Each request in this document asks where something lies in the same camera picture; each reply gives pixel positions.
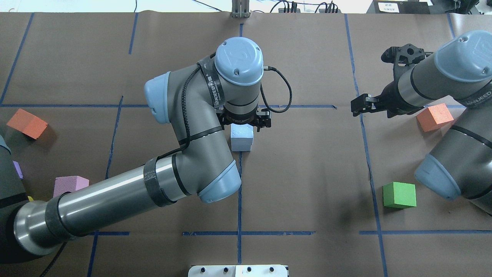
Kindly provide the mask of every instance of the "colored block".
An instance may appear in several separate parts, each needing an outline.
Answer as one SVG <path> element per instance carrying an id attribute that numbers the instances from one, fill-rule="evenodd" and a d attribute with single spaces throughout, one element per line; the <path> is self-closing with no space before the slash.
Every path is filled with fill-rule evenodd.
<path id="1" fill-rule="evenodd" d="M 57 177 L 55 179 L 55 189 L 53 197 L 63 194 L 67 191 L 74 192 L 89 186 L 89 180 L 80 176 Z"/>
<path id="2" fill-rule="evenodd" d="M 385 207 L 390 208 L 416 207 L 415 185 L 392 182 L 383 186 L 383 202 Z"/>
<path id="3" fill-rule="evenodd" d="M 33 139 L 37 139 L 46 129 L 48 123 L 23 109 L 18 109 L 7 122 L 7 125 Z"/>
<path id="4" fill-rule="evenodd" d="M 17 175 L 19 175 L 19 178 L 22 180 L 24 179 L 24 175 L 22 175 L 22 171 L 21 171 L 21 166 L 19 166 L 19 163 L 14 161 L 14 167 L 15 167 L 15 170 L 17 171 Z"/>
<path id="5" fill-rule="evenodd" d="M 253 145 L 253 126 L 231 124 L 231 150 L 233 152 L 251 151 Z"/>
<path id="6" fill-rule="evenodd" d="M 417 115 L 417 120 L 424 132 L 437 130 L 454 120 L 446 104 L 442 103 L 425 108 Z"/>

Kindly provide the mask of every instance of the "orange cube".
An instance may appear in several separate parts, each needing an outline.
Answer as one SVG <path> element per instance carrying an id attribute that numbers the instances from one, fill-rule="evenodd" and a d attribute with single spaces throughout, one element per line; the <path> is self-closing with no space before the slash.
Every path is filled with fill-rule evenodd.
<path id="1" fill-rule="evenodd" d="M 417 115 L 424 132 L 437 130 L 454 120 L 446 104 L 430 106 Z"/>
<path id="2" fill-rule="evenodd" d="M 19 109 L 7 122 L 7 125 L 33 139 L 37 139 L 46 129 L 48 123 L 23 109 Z"/>

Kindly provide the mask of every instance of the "light blue cap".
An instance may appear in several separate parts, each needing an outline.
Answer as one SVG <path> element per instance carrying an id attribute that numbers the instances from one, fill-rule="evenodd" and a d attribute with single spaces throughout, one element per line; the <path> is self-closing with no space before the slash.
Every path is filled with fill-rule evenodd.
<path id="1" fill-rule="evenodd" d="M 251 39 L 232 37 L 217 48 L 215 67 L 227 81 L 238 86 L 251 86 L 263 77 L 263 54 Z"/>
<path id="2" fill-rule="evenodd" d="M 145 83 L 144 91 L 147 104 L 151 109 L 152 115 L 160 124 L 169 123 L 169 115 L 167 114 L 167 82 L 169 73 L 157 76 Z"/>
<path id="3" fill-rule="evenodd" d="M 437 69 L 446 77 L 471 83 L 492 78 L 492 34 L 477 30 L 464 33 L 434 53 Z"/>
<path id="4" fill-rule="evenodd" d="M 202 202 L 212 203 L 235 193 L 240 186 L 241 177 L 239 177 L 236 161 L 232 161 L 215 180 L 198 193 L 198 196 Z"/>
<path id="5" fill-rule="evenodd" d="M 8 148 L 7 143 L 5 143 L 5 140 L 2 136 L 0 136 L 0 146 L 7 149 L 10 155 L 12 155 L 12 151 L 10 150 L 10 148 Z"/>
<path id="6" fill-rule="evenodd" d="M 460 187 L 434 156 L 427 154 L 415 171 L 417 181 L 446 200 L 454 200 L 461 195 Z"/>

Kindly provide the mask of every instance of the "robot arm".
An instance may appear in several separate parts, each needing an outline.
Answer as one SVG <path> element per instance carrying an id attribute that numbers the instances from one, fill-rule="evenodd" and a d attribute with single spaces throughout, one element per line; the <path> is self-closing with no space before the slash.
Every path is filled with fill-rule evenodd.
<path id="1" fill-rule="evenodd" d="M 388 49 L 382 60 L 394 63 L 394 81 L 380 96 L 354 99 L 353 115 L 382 110 L 388 118 L 413 114 L 451 95 L 467 109 L 415 177 L 447 200 L 462 195 L 492 213 L 492 34 L 471 31 L 428 54 L 411 44 Z"/>
<path id="2" fill-rule="evenodd" d="M 2 262 L 47 255 L 62 242 L 191 194 L 211 203 L 236 192 L 241 179 L 223 126 L 270 126 L 270 113 L 257 112 L 262 76 L 258 45 L 234 37 L 220 45 L 215 56 L 148 81 L 145 94 L 151 112 L 159 123 L 172 123 L 181 151 L 48 202 L 18 201 L 8 211 L 11 206 L 1 207 L 0 215 L 9 218 L 1 222 L 7 230 L 0 234 L 1 248 L 12 250 L 3 251 Z"/>

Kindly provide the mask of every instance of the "green cube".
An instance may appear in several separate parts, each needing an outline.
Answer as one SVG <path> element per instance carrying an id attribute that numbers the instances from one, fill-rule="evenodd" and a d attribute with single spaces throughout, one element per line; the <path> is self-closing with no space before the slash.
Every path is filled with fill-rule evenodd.
<path id="1" fill-rule="evenodd" d="M 392 182 L 383 186 L 383 202 L 385 207 L 390 208 L 416 207 L 415 185 Z"/>

